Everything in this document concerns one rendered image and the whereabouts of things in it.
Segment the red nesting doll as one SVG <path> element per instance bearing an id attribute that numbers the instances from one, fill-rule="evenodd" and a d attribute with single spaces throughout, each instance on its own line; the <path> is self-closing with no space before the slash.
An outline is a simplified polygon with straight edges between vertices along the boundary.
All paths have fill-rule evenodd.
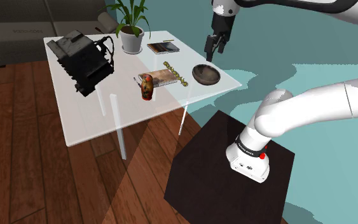
<path id="1" fill-rule="evenodd" d="M 142 98 L 146 101 L 150 101 L 153 95 L 153 78 L 149 74 L 144 74 L 141 83 Z"/>

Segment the white glass-top table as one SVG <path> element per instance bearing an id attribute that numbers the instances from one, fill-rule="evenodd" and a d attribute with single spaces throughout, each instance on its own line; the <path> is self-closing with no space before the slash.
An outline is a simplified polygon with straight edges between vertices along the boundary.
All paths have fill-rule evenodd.
<path id="1" fill-rule="evenodd" d="M 57 62 L 50 48 L 45 48 L 67 146 L 116 131 L 121 154 L 125 155 L 123 128 L 241 86 L 224 71 L 219 72 L 221 79 L 215 85 L 199 84 L 192 76 L 192 69 L 206 64 L 206 59 L 168 31 L 150 33 L 151 38 L 149 32 L 145 33 L 142 50 L 135 55 L 125 53 L 121 40 L 115 34 L 110 35 L 112 40 L 105 44 L 114 47 L 114 73 L 98 83 L 87 97 L 75 90 L 75 81 Z M 168 39 L 174 39 L 171 43 L 180 49 L 179 52 L 157 55 L 147 46 Z M 141 73 L 164 69 L 164 62 L 168 62 L 188 86 L 177 82 L 157 87 L 150 101 L 143 100 L 133 77 L 138 80 Z"/>

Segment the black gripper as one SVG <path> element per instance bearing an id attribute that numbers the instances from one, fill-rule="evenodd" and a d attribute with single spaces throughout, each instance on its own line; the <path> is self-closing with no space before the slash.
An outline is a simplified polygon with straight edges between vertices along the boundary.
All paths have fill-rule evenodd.
<path id="1" fill-rule="evenodd" d="M 211 62 L 214 51 L 217 48 L 218 53 L 223 53 L 225 45 L 230 40 L 231 31 L 235 16 L 222 16 L 217 13 L 212 17 L 213 35 L 208 35 L 205 43 L 204 52 L 206 53 L 206 61 Z"/>

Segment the grey sofa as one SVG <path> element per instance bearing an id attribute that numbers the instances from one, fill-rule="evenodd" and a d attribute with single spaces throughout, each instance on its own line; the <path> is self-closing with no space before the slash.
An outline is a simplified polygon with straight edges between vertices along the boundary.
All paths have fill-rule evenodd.
<path id="1" fill-rule="evenodd" d="M 46 60 L 43 39 L 106 32 L 98 21 L 107 0 L 0 0 L 0 66 Z"/>

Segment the brown-cover book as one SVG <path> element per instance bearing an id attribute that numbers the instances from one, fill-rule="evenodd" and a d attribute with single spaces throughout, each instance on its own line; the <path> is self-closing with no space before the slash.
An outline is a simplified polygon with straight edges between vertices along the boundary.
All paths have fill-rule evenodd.
<path id="1" fill-rule="evenodd" d="M 155 88 L 177 82 L 176 76 L 169 69 L 148 72 L 146 74 L 149 74 L 153 78 L 153 86 Z M 142 80 L 144 75 L 145 73 L 139 74 L 139 79 Z"/>

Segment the dark striped-cover book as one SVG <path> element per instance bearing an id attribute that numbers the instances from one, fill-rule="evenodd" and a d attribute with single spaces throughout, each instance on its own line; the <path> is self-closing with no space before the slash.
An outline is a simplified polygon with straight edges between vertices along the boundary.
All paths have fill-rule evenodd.
<path id="1" fill-rule="evenodd" d="M 151 49 L 152 52 L 157 55 L 164 53 L 175 53 L 180 51 L 180 49 L 170 41 L 161 43 L 149 43 L 147 44 L 147 46 Z"/>

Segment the green plant in white pot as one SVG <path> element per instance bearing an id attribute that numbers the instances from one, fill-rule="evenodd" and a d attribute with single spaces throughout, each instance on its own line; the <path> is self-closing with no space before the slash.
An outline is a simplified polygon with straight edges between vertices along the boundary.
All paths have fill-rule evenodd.
<path id="1" fill-rule="evenodd" d="M 141 43 L 144 37 L 144 30 L 137 25 L 140 20 L 144 20 L 149 29 L 149 38 L 151 38 L 151 29 L 147 18 L 142 14 L 146 10 L 144 3 L 141 0 L 138 5 L 135 5 L 134 0 L 129 0 L 130 6 L 123 4 L 122 0 L 116 0 L 114 4 L 108 4 L 100 9 L 118 10 L 122 13 L 123 18 L 117 22 L 108 13 L 101 13 L 98 16 L 98 21 L 104 26 L 108 33 L 115 33 L 117 38 L 121 39 L 123 50 L 129 54 L 137 54 L 142 50 Z"/>

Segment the dark brown bowl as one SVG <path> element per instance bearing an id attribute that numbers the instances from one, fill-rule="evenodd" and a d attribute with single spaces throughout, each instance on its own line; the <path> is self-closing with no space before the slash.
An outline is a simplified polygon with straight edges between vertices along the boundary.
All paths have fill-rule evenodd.
<path id="1" fill-rule="evenodd" d="M 202 85 L 214 85 L 221 79 L 219 71 L 207 64 L 196 65 L 192 69 L 192 75 L 194 79 Z"/>

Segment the dark robot stand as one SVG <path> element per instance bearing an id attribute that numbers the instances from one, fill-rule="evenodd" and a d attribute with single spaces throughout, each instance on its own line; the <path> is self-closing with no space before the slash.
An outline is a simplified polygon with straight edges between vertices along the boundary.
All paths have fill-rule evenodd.
<path id="1" fill-rule="evenodd" d="M 164 198 L 190 224 L 280 224 L 295 154 L 270 141 L 263 183 L 234 171 L 226 149 L 244 127 L 217 111 L 174 157 Z"/>

